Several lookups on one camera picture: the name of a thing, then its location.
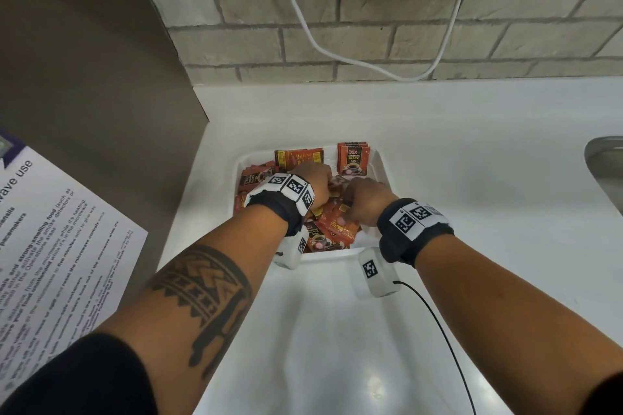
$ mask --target electrical cord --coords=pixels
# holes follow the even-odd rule
[[[292,4],[292,8],[294,9],[294,11],[297,14],[297,18],[299,19],[299,22],[301,24],[301,27],[303,28],[305,34],[307,35],[307,39],[309,40],[309,42],[311,43],[311,45],[320,53],[322,53],[325,56],[328,56],[332,59],[335,59],[336,61],[341,61],[342,63],[346,63],[349,65],[358,65],[361,67],[366,67],[368,69],[372,69],[373,71],[377,71],[378,73],[384,74],[385,76],[389,77],[390,79],[393,79],[394,81],[400,81],[400,82],[415,82],[415,81],[421,81],[425,78],[427,78],[429,76],[430,73],[432,73],[435,68],[437,67],[437,65],[439,64],[439,62],[441,61],[441,58],[444,55],[444,51],[446,50],[446,46],[448,45],[448,41],[450,41],[450,35],[452,35],[452,30],[454,29],[454,23],[457,20],[457,16],[458,16],[458,10],[461,7],[461,2],[463,0],[456,0],[454,3],[454,8],[452,9],[452,14],[450,16],[450,21],[448,22],[448,28],[446,28],[446,33],[444,34],[444,37],[441,41],[441,45],[439,47],[439,52],[437,54],[437,57],[435,58],[435,60],[432,62],[432,64],[430,65],[430,67],[428,69],[426,69],[425,72],[423,72],[422,74],[420,74],[419,76],[416,77],[401,77],[401,76],[397,76],[394,73],[390,73],[389,71],[386,71],[385,69],[383,69],[382,67],[379,67],[377,65],[371,65],[370,63],[365,63],[364,61],[359,61],[357,59],[350,59],[348,57],[344,57],[344,56],[339,56],[338,54],[332,53],[331,51],[322,48],[322,46],[320,46],[316,40],[314,40],[312,33],[309,29],[309,27],[307,26],[307,22],[305,21],[305,18],[303,17],[303,13],[301,12],[301,9],[299,8],[299,4],[297,3],[296,0],[290,0],[290,3]]]
[[[476,414],[476,407],[473,405],[473,400],[471,399],[471,393],[469,391],[469,387],[467,386],[467,381],[465,380],[465,376],[463,376],[463,371],[461,370],[461,366],[458,364],[457,356],[454,354],[454,350],[452,349],[452,345],[450,344],[450,341],[448,340],[448,337],[446,336],[446,332],[444,332],[444,328],[441,326],[441,323],[439,323],[439,319],[435,315],[435,312],[432,311],[431,306],[428,304],[428,302],[426,302],[424,297],[422,297],[422,294],[417,292],[416,289],[411,287],[409,284],[407,284],[406,282],[402,282],[401,280],[395,280],[394,284],[402,284],[402,285],[405,285],[405,286],[409,287],[409,289],[411,289],[413,292],[415,292],[416,295],[420,298],[420,300],[422,302],[424,302],[424,305],[426,305],[426,308],[429,309],[429,312],[431,313],[432,317],[437,322],[437,326],[441,330],[441,334],[446,339],[446,343],[448,343],[448,348],[450,348],[450,353],[452,353],[452,357],[454,358],[454,362],[457,365],[458,373],[461,374],[461,379],[463,379],[463,385],[465,386],[465,390],[467,391],[467,396],[469,397],[469,403],[471,404],[471,411],[473,412],[473,415],[477,415]]]

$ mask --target stainless steel sink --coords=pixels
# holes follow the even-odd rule
[[[591,140],[584,149],[589,171],[623,214],[623,136]]]

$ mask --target black wrist strap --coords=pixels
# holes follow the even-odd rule
[[[417,255],[433,238],[443,234],[454,234],[454,230],[448,223],[438,222],[426,227],[415,239],[409,239],[404,230],[401,231],[390,219],[400,209],[404,207],[409,208],[408,206],[414,202],[416,200],[411,198],[398,199],[388,205],[379,216],[377,227],[383,234],[379,247],[381,254],[387,262],[401,261],[413,266]],[[427,210],[434,210],[438,215],[441,215],[436,209],[430,206],[427,207],[429,207]],[[417,222],[414,216],[410,216],[409,219]]]
[[[263,205],[270,208],[288,224],[285,236],[294,236],[303,226],[303,217],[297,209],[294,200],[288,199],[281,192],[262,191],[249,200],[249,205]]]

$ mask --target black cable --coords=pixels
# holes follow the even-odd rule
[[[446,336],[446,332],[444,332],[444,328],[441,326],[441,323],[439,323],[439,319],[435,315],[435,312],[432,311],[431,306],[428,304],[428,302],[426,302],[426,300],[424,300],[424,297],[422,297],[422,294],[417,292],[416,289],[411,287],[409,284],[407,284],[406,282],[402,282],[401,280],[395,280],[394,284],[402,284],[402,285],[405,285],[405,286],[409,287],[409,289],[411,289],[413,292],[415,292],[416,295],[420,298],[420,300],[422,302],[424,302],[424,305],[426,305],[426,308],[429,309],[429,312],[431,313],[432,317],[437,322],[437,326],[441,330],[441,334],[446,339],[446,343],[448,343],[448,348],[450,348],[450,353],[452,353],[452,357],[454,358],[454,362],[457,365],[458,373],[461,374],[461,379],[463,379],[463,385],[465,386],[465,390],[467,391],[467,396],[469,397],[469,403],[471,404],[471,411],[473,412],[473,415],[477,415],[476,414],[476,407],[473,406],[473,400],[471,399],[471,393],[469,391],[469,387],[467,386],[467,381],[465,380],[465,376],[463,376],[463,371],[461,370],[461,366],[458,364],[457,356],[454,354],[454,350],[452,349],[452,345],[450,344],[450,341],[448,340],[448,337]]]

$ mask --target brick wall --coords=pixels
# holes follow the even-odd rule
[[[402,76],[436,55],[454,0],[297,0],[316,41]],[[193,84],[385,80],[308,43],[287,0],[153,0]],[[623,0],[464,0],[431,79],[623,75]]]

